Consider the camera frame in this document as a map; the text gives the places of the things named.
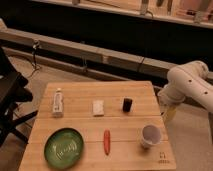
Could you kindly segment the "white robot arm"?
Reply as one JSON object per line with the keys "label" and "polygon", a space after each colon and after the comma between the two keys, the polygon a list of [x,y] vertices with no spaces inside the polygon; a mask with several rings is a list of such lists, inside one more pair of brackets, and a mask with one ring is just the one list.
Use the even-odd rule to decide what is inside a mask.
{"label": "white robot arm", "polygon": [[208,66],[202,61],[192,61],[172,67],[167,72],[168,83],[157,93],[164,111],[165,122],[171,121],[176,108],[190,97],[213,114],[213,85],[206,81]]}

